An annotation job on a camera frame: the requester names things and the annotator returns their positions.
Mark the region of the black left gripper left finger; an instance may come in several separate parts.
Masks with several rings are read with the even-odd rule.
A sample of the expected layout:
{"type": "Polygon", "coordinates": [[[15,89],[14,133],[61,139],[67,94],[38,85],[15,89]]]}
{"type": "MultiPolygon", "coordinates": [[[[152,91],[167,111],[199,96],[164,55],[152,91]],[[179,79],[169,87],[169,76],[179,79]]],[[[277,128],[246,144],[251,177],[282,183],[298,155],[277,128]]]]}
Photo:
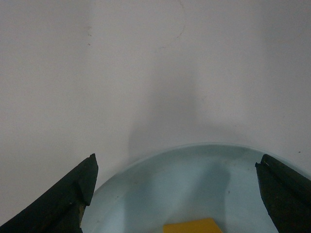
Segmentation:
{"type": "Polygon", "coordinates": [[[80,233],[98,176],[95,154],[0,227],[2,233],[80,233]]]}

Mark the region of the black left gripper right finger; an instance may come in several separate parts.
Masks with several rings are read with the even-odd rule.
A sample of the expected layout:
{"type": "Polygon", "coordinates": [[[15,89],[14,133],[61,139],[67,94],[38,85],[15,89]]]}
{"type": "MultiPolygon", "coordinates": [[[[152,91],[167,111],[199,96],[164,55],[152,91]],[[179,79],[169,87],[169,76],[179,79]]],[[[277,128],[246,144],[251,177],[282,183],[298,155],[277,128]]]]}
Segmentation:
{"type": "Polygon", "coordinates": [[[255,164],[259,191],[279,233],[311,231],[311,181],[265,154],[255,164]]]}

